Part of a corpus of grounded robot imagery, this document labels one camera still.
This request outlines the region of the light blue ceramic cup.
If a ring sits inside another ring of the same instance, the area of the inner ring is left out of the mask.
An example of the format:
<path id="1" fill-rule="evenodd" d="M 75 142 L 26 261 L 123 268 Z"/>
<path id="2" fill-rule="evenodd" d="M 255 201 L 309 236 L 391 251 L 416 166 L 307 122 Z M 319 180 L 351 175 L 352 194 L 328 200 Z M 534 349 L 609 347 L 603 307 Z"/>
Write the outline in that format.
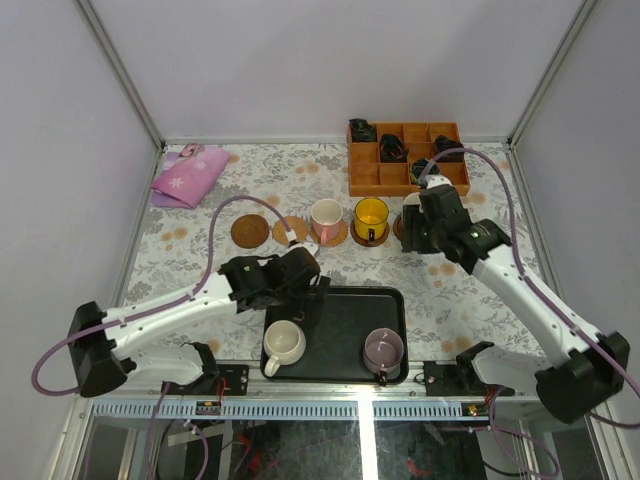
<path id="1" fill-rule="evenodd" d="M 403 200 L 403 206 L 421 207 L 420 194 L 413 192 L 406 196 Z"/>

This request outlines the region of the cream white ceramic cup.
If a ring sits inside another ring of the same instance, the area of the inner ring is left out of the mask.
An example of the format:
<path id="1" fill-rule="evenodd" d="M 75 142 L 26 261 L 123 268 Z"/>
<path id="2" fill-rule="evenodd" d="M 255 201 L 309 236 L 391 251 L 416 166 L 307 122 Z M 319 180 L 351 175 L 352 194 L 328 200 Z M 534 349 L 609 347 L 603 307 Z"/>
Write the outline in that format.
<path id="1" fill-rule="evenodd" d="M 294 322 L 279 320 L 267 328 L 263 348 L 268 357 L 264 375 L 273 377 L 281 366 L 292 365 L 302 358 L 306 349 L 306 336 Z"/>

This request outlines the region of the woven rattan coaster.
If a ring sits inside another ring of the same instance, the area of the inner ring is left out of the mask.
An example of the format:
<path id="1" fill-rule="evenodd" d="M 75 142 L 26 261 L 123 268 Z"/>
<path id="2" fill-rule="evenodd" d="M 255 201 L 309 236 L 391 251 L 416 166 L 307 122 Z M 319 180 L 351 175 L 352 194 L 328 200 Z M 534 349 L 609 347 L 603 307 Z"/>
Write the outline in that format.
<path id="1" fill-rule="evenodd" d="M 348 227 L 344 220 L 332 225 L 320 225 L 313 222 L 310 227 L 312 239 L 323 247 L 336 247 L 342 244 L 348 236 Z"/>
<path id="2" fill-rule="evenodd" d="M 282 220 L 278 220 L 272 229 L 273 239 L 285 246 L 288 246 L 292 241 L 305 242 L 309 235 L 309 227 L 305 219 L 299 216 L 286 216 L 285 220 L 289 228 L 285 227 Z"/>

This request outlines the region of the yellow ceramic cup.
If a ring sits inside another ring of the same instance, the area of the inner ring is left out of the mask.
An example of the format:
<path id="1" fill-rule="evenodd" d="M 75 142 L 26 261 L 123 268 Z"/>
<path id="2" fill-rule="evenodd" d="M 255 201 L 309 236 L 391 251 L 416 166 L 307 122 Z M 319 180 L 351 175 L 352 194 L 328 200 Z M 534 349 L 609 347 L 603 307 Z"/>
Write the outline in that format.
<path id="1" fill-rule="evenodd" d="M 389 209 L 379 198 L 364 198 L 354 210 L 354 228 L 359 238 L 374 244 L 382 238 L 387 228 Z"/>

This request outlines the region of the dark brown wooden coaster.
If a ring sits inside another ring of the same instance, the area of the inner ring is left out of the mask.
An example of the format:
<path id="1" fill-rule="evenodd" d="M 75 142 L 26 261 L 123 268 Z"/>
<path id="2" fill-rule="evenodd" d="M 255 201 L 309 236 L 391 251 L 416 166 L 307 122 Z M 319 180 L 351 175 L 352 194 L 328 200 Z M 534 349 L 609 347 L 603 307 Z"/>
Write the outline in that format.
<path id="1" fill-rule="evenodd" d="M 386 240 L 387 240 L 387 238 L 389 236 L 389 233 L 390 233 L 390 227 L 389 227 L 389 224 L 386 224 L 383 234 L 379 238 L 375 239 L 373 242 L 369 242 L 367 239 L 362 238 L 357 234 L 356 229 L 355 229 L 355 222 L 354 221 L 352 221 L 351 225 L 350 225 L 350 234 L 351 234 L 353 240 L 356 243 L 358 243 L 359 245 L 364 246 L 364 247 L 368 247 L 368 248 L 372 248 L 372 247 L 377 247 L 377 246 L 383 245 L 386 242 Z"/>

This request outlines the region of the pink ceramic cup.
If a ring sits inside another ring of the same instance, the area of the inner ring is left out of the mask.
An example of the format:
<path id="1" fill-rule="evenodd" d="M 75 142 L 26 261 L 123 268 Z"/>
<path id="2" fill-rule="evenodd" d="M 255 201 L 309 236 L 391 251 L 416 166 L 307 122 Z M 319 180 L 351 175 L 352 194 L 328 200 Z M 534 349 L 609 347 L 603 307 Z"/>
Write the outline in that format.
<path id="1" fill-rule="evenodd" d="M 334 199 L 318 200 L 311 208 L 311 221 L 319 243 L 326 246 L 340 234 L 343 209 Z"/>

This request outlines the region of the purple ceramic cup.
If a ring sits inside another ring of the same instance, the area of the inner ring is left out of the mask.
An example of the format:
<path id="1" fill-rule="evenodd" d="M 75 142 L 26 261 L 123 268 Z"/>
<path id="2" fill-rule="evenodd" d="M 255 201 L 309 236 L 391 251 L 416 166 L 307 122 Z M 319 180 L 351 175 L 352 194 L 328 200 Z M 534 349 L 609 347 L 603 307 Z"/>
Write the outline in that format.
<path id="1" fill-rule="evenodd" d="M 404 354 L 405 345 L 400 335 L 392 329 L 379 328 L 366 337 L 362 358 L 376 382 L 380 386 L 386 386 L 390 374 L 398 369 Z"/>

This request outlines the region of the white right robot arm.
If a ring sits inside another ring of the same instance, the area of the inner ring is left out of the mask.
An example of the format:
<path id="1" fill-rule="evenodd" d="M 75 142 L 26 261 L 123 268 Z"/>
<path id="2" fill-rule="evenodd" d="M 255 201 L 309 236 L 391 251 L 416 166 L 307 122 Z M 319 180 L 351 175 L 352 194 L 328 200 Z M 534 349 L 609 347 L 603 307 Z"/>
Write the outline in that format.
<path id="1" fill-rule="evenodd" d="M 489 385 L 535 395 L 557 420 L 571 424 L 620 392 L 629 344 L 603 335 L 572 311 L 515 252 L 491 220 L 474 222 L 451 182 L 428 175 L 407 196 L 401 215 L 402 249 L 442 253 L 491 289 L 528 329 L 541 356 L 480 342 L 456 358 L 456 382 L 467 394 Z"/>

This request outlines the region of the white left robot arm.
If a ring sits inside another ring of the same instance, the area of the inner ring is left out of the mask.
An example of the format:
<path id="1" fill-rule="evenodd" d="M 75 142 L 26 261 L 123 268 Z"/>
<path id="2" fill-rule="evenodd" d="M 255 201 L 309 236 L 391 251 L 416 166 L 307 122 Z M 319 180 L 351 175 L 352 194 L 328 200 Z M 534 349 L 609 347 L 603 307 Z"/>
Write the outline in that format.
<path id="1" fill-rule="evenodd" d="M 109 394 L 128 382 L 160 386 L 171 395 L 217 395 L 222 375 L 206 343 L 180 346 L 164 337 L 202 321 L 282 307 L 296 319 L 315 318 L 328 287 L 318 245 L 290 245 L 282 255 L 238 256 L 201 284 L 129 307 L 76 309 L 69 352 L 84 398 Z"/>

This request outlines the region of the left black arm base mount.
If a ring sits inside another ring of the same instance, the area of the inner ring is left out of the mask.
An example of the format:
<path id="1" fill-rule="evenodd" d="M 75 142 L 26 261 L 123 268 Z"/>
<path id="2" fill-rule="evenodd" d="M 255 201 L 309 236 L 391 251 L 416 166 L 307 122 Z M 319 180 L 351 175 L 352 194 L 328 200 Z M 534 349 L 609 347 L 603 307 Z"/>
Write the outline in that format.
<path id="1" fill-rule="evenodd" d="M 246 364 L 223 364 L 219 367 L 219 398 L 246 396 L 248 392 L 250 368 Z"/>

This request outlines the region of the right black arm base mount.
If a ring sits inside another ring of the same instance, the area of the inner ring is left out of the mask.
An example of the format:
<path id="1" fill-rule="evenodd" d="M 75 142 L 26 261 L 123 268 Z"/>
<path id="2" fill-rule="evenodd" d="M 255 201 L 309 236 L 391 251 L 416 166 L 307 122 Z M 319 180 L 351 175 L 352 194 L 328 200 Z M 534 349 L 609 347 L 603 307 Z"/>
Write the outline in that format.
<path id="1" fill-rule="evenodd" d="M 476 393 L 470 370 L 457 363 L 424 361 L 423 373 L 426 394 L 430 397 L 459 397 Z"/>

